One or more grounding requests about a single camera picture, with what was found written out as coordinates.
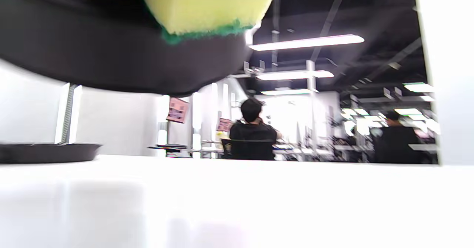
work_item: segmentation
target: ceiling light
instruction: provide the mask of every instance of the ceiling light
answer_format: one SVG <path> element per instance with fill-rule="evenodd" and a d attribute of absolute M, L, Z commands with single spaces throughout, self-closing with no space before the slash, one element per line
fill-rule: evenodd
<path fill-rule="evenodd" d="M 334 74 L 325 70 L 317 70 L 313 72 L 316 78 L 331 78 Z M 282 71 L 274 73 L 264 73 L 257 76 L 257 78 L 263 81 L 277 81 L 277 80 L 296 80 L 296 79 L 307 79 L 309 78 L 308 71 Z"/>
<path fill-rule="evenodd" d="M 352 116 L 357 116 L 357 113 L 352 109 L 348 109 L 348 108 L 342 109 L 342 112 L 344 112 L 346 114 L 349 114 L 349 115 L 352 115 Z"/>
<path fill-rule="evenodd" d="M 426 83 L 403 83 L 403 85 L 415 93 L 432 93 L 434 91 L 433 86 Z"/>
<path fill-rule="evenodd" d="M 308 89 L 296 89 L 296 90 L 280 90 L 280 91 L 263 91 L 265 95 L 283 95 L 283 94 L 308 94 L 311 93 Z"/>
<path fill-rule="evenodd" d="M 339 35 L 329 37 L 319 37 L 303 40 L 294 40 L 286 42 L 268 43 L 268 44 L 256 44 L 250 46 L 251 49 L 256 51 L 268 51 L 268 50 L 279 50 L 279 49 L 290 49 L 300 47 L 322 47 L 322 46 L 333 46 L 336 44 L 356 44 L 364 42 L 364 38 L 353 35 Z"/>
<path fill-rule="evenodd" d="M 368 116 L 368 115 L 369 115 L 369 113 L 367 113 L 367 111 L 365 111 L 365 110 L 363 110 L 363 109 L 361 109 L 361 108 L 354 108 L 354 110 L 355 110 L 357 113 L 361 114 L 362 116 Z"/>
<path fill-rule="evenodd" d="M 403 116 L 408 115 L 421 115 L 421 112 L 416 108 L 406 108 L 406 109 L 395 109 L 396 113 L 399 113 Z"/>
<path fill-rule="evenodd" d="M 435 99 L 433 97 L 429 96 L 429 95 L 423 95 L 423 96 L 420 96 L 420 97 L 423 99 L 423 101 L 426 101 L 426 102 L 434 102 L 435 101 Z"/>
<path fill-rule="evenodd" d="M 411 118 L 412 120 L 427 120 L 428 119 L 423 115 L 409 115 L 408 117 Z"/>
<path fill-rule="evenodd" d="M 343 118 L 345 118 L 346 120 L 352 120 L 352 119 L 353 119 L 351 115 L 346 114 L 346 113 L 341 113 L 341 116 L 342 116 Z"/>
<path fill-rule="evenodd" d="M 370 121 L 382 121 L 382 119 L 379 116 L 367 116 L 365 118 Z"/>

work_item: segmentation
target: black bowl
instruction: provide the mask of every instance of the black bowl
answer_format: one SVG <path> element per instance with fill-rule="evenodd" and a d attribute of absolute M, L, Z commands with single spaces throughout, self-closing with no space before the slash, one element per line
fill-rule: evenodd
<path fill-rule="evenodd" d="M 91 161 L 98 144 L 4 144 L 0 145 L 0 163 L 38 164 Z"/>

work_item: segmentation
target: fluorescent light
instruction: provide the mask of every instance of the fluorescent light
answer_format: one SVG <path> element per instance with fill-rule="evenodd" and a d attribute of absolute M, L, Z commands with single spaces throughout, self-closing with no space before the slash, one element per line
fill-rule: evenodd
<path fill-rule="evenodd" d="M 265 95 L 283 95 L 283 94 L 308 94 L 311 93 L 308 89 L 296 89 L 296 90 L 281 90 L 281 91 L 263 91 Z"/>
<path fill-rule="evenodd" d="M 349 114 L 349 115 L 352 115 L 352 116 L 357 116 L 357 113 L 352 110 L 352 109 L 342 109 L 342 112 L 346 113 L 346 114 Z"/>
<path fill-rule="evenodd" d="M 420 128 L 425 133 L 428 133 L 428 126 L 424 121 L 414 121 L 413 125 L 415 125 L 417 128 Z"/>
<path fill-rule="evenodd" d="M 382 121 L 382 119 L 379 116 L 367 116 L 365 118 L 370 121 Z"/>
<path fill-rule="evenodd" d="M 325 70 L 313 71 L 313 76 L 316 78 L 332 78 L 334 74 Z M 308 79 L 310 74 L 308 71 L 281 71 L 274 73 L 264 73 L 257 76 L 257 78 L 263 81 L 278 81 L 278 80 L 296 80 L 296 79 Z"/>
<path fill-rule="evenodd" d="M 346 120 L 353 120 L 352 116 L 346 113 L 341 113 L 341 116 Z"/>
<path fill-rule="evenodd" d="M 363 110 L 363 109 L 361 109 L 361 108 L 354 108 L 354 110 L 355 110 L 357 113 L 361 114 L 362 116 L 368 116 L 368 115 L 369 115 L 369 113 L 367 113 L 367 111 L 365 111 L 365 110 Z"/>
<path fill-rule="evenodd" d="M 441 134 L 440 125 L 435 120 L 426 120 L 426 126 L 436 134 Z"/>
<path fill-rule="evenodd" d="M 416 108 L 407 108 L 407 109 L 395 109 L 396 113 L 400 115 L 408 116 L 408 115 L 421 115 L 421 112 Z"/>
<path fill-rule="evenodd" d="M 316 78 L 332 78 L 334 77 L 334 74 L 326 70 L 317 70 L 313 71 L 313 76 L 315 76 Z"/>
<path fill-rule="evenodd" d="M 199 92 L 193 93 L 193 128 L 195 131 L 201 129 L 203 124 L 203 106 L 201 103 L 201 95 Z"/>
<path fill-rule="evenodd" d="M 251 49 L 256 51 L 268 51 L 268 50 L 279 50 L 279 49 L 290 49 L 300 47 L 322 47 L 322 46 L 333 46 L 336 44 L 356 44 L 364 42 L 364 38 L 353 35 L 339 35 L 329 37 L 319 37 L 303 40 L 294 40 L 286 42 L 268 43 L 268 44 L 257 44 L 250 46 Z"/>
<path fill-rule="evenodd" d="M 432 93 L 434 91 L 433 86 L 426 83 L 404 83 L 405 88 L 415 93 Z"/>
<path fill-rule="evenodd" d="M 423 115 L 409 115 L 408 117 L 410 117 L 412 120 L 427 120 L 428 119 Z"/>
<path fill-rule="evenodd" d="M 427 102 L 434 102 L 435 99 L 429 95 L 423 95 L 423 96 L 420 96 L 424 101 L 427 101 Z"/>

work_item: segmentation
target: sponge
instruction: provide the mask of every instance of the sponge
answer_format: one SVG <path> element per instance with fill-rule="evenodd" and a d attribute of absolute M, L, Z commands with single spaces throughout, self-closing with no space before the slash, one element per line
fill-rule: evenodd
<path fill-rule="evenodd" d="M 144 0 L 164 27 L 165 39 L 227 35 L 251 29 L 263 19 L 271 0 Z"/>

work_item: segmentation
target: white pillar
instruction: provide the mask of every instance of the white pillar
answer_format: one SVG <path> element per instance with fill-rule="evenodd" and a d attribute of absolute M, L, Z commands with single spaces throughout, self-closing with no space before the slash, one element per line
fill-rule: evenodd
<path fill-rule="evenodd" d="M 311 136 L 313 137 L 313 150 L 316 151 L 318 148 L 318 133 L 316 131 L 316 122 L 315 118 L 317 112 L 315 112 L 316 107 L 316 79 L 314 77 L 314 72 L 316 71 L 315 62 L 312 60 L 306 60 L 306 70 L 308 71 L 308 89 L 310 90 L 310 101 L 311 101 L 311 126 L 313 127 L 313 132 Z"/>
<path fill-rule="evenodd" d="M 442 165 L 474 165 L 472 0 L 417 0 L 428 81 L 441 127 Z"/>

